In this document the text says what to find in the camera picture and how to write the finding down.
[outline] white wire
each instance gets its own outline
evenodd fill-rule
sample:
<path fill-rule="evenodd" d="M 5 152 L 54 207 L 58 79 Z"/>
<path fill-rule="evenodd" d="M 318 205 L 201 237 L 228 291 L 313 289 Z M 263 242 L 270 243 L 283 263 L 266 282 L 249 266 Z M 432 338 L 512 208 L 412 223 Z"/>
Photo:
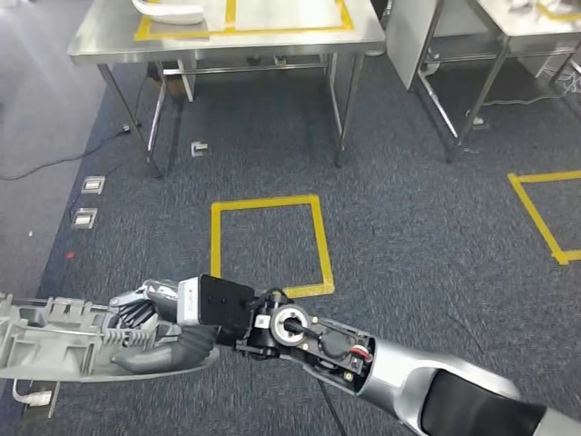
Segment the white wire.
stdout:
<path fill-rule="evenodd" d="M 564 96 L 568 94 L 569 92 L 571 92 L 573 94 L 581 93 L 581 90 L 578 90 L 577 89 L 577 85 L 578 84 L 581 84 L 581 77 L 574 78 L 574 80 L 572 83 L 570 83 L 567 88 L 565 88 L 565 90 L 563 91 L 561 94 L 558 94 L 558 95 L 541 95 L 541 96 L 539 96 L 539 97 L 533 98 L 532 100 L 493 100 L 493 101 L 490 101 L 490 102 L 484 102 L 482 105 L 483 106 L 493 106 L 493 105 L 495 105 L 495 104 L 498 104 L 498 105 L 509 105 L 509 104 L 529 105 L 529 104 L 540 102 L 540 101 L 542 101 L 542 100 L 559 100 L 559 99 L 561 99 Z"/>

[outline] robotic arm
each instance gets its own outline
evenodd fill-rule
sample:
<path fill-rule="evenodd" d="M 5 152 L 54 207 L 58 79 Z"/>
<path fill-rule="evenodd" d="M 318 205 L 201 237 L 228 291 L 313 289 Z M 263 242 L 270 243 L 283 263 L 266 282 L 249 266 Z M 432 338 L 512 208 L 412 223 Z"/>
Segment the robotic arm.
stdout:
<path fill-rule="evenodd" d="M 0 302 L 0 333 L 2 309 Z M 29 335 L 25 324 L 35 322 L 27 308 L 22 309 L 20 315 L 26 320 L 20 329 Z M 48 318 L 42 328 L 52 334 L 63 327 L 62 318 Z M 93 342 L 92 359 L 98 364 L 81 360 L 85 373 L 76 377 L 48 377 L 51 374 L 46 371 L 32 377 L 35 362 L 20 359 L 15 365 L 17 356 L 11 355 L 2 360 L 7 353 L 0 349 L 0 377 L 82 382 L 160 377 L 208 366 L 217 357 L 214 345 L 218 344 L 256 360 L 298 362 L 319 381 L 375 404 L 421 436 L 581 434 L 576 421 L 521 401 L 512 381 L 458 358 L 407 349 L 309 314 L 281 290 L 257 297 L 247 286 L 208 275 L 179 283 L 146 281 L 111 300 L 90 325 L 97 326 L 93 332 L 125 331 L 125 338 L 140 332 L 149 342 L 137 348 L 123 346 L 124 340 L 112 348 Z M 4 343 L 9 337 L 25 342 L 21 331 L 11 331 Z"/>

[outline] silver arm casing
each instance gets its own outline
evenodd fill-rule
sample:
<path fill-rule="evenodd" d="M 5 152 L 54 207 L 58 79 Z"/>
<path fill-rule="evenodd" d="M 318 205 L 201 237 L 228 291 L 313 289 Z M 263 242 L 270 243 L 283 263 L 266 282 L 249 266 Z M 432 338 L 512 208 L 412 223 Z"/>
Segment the silver arm casing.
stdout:
<path fill-rule="evenodd" d="M 578 436 L 581 423 L 553 409 L 547 409 L 533 436 Z"/>
<path fill-rule="evenodd" d="M 510 380 L 457 357 L 420 352 L 377 338 L 374 341 L 371 369 L 356 395 L 387 411 L 417 434 L 426 434 L 421 428 L 422 407 L 438 371 L 450 372 L 504 397 L 520 398 L 518 390 Z"/>

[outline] gray floor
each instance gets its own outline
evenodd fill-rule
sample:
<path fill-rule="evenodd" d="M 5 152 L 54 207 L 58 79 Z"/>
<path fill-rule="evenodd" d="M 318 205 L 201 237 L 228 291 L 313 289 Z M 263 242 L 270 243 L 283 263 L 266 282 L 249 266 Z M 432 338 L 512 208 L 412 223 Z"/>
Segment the gray floor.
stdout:
<path fill-rule="evenodd" d="M 131 101 L 139 84 L 136 68 L 115 69 Z M 518 65 L 503 74 L 506 85 L 494 97 L 540 92 L 515 89 L 515 80 L 526 78 Z M 467 93 L 475 89 L 466 85 Z M 195 104 L 168 105 L 156 152 L 161 166 L 169 164 L 162 182 L 145 178 L 129 137 L 85 159 L 69 205 L 99 207 L 97 227 L 75 233 L 66 213 L 39 295 L 58 290 L 106 301 L 146 277 L 208 271 L 211 203 L 317 193 L 337 291 L 301 301 L 309 310 L 478 362 L 512 378 L 528 400 L 581 418 L 581 263 L 556 265 L 506 179 L 578 168 L 581 127 L 566 104 L 488 108 L 483 114 L 494 128 L 474 134 L 472 153 L 448 165 L 420 98 L 402 89 L 385 56 L 369 59 L 351 148 L 338 170 L 332 165 L 330 107 L 318 72 L 204 78 L 197 91 Z M 142 120 L 151 118 L 154 98 L 147 84 Z M 113 107 L 106 94 L 88 147 L 118 128 Z M 200 139 L 211 155 L 192 160 L 189 145 Z M 85 175 L 112 171 L 103 195 L 77 198 Z M 534 199 L 540 209 L 569 204 L 562 213 L 578 222 L 574 194 L 541 190 Z M 306 215 L 301 208 L 225 213 L 224 274 L 256 286 L 316 280 Z M 549 225 L 565 234 L 567 222 Z M 74 259 L 66 260 L 69 252 Z M 371 406 L 332 395 L 349 434 L 407 434 Z M 17 429 L 65 431 L 337 434 L 316 384 L 300 369 L 228 352 L 195 376 L 66 385 L 52 420 Z"/>
<path fill-rule="evenodd" d="M 85 149 L 104 85 L 94 68 L 73 65 L 66 47 L 90 4 L 46 0 L 0 9 L 1 174 Z M 0 182 L 4 292 L 36 293 L 78 164 Z"/>

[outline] stainless steel table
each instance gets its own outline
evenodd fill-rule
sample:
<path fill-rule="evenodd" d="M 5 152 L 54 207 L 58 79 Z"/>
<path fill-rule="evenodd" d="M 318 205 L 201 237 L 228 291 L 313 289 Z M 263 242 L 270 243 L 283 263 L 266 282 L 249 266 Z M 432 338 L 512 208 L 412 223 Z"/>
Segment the stainless steel table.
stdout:
<path fill-rule="evenodd" d="M 445 3 L 445 0 L 436 0 L 428 36 L 419 63 L 416 66 L 421 83 L 454 137 L 452 147 L 446 147 L 446 160 L 448 162 L 453 160 L 455 154 L 463 147 L 463 142 L 467 135 L 473 129 L 474 121 L 480 109 L 486 105 L 484 100 L 488 91 L 506 58 L 568 55 L 562 67 L 553 77 L 554 81 L 581 46 L 581 23 L 540 18 L 540 13 L 534 9 L 521 13 L 510 12 L 509 4 L 506 0 L 467 1 L 490 31 L 489 34 L 435 37 L 435 32 Z M 476 60 L 493 62 L 464 124 L 460 131 L 457 131 L 429 83 L 425 66 Z"/>
<path fill-rule="evenodd" d="M 214 8 L 226 11 L 223 28 L 216 30 L 215 20 L 202 30 L 192 32 L 195 38 L 172 37 L 177 27 L 168 27 L 161 37 L 143 37 L 143 17 L 131 0 L 94 0 L 85 19 L 69 48 L 69 55 L 76 64 L 97 64 L 103 79 L 111 89 L 118 104 L 128 119 L 130 129 L 137 139 L 140 149 L 152 171 L 161 176 L 153 161 L 152 151 L 158 125 L 165 97 L 166 76 L 173 74 L 230 73 L 235 71 L 293 68 L 323 68 L 329 84 L 334 115 L 337 127 L 337 162 L 346 148 L 346 138 L 353 111 L 353 101 L 361 75 L 364 52 L 376 50 L 384 44 L 384 33 L 367 0 L 286 0 L 281 8 L 275 9 L 276 2 L 264 0 L 264 6 L 254 0 L 207 0 Z M 343 26 L 334 25 L 330 14 L 331 2 L 339 7 Z M 251 11 L 241 8 L 254 5 Z M 244 27 L 236 30 L 236 13 L 245 20 Z M 280 23 L 293 22 L 293 28 L 278 29 Z M 330 22 L 322 27 L 317 23 Z M 341 115 L 335 94 L 335 72 L 339 53 L 354 53 L 353 68 L 347 94 L 345 111 Z M 198 69 L 197 60 L 208 58 L 233 58 L 272 55 L 319 55 L 320 62 L 311 64 L 269 65 L 245 68 Z M 164 70 L 162 61 L 178 61 L 180 68 Z M 158 99 L 152 126 L 148 141 L 139 131 L 134 114 L 128 106 L 123 94 L 111 74 L 108 64 L 154 61 L 158 66 L 162 84 Z"/>

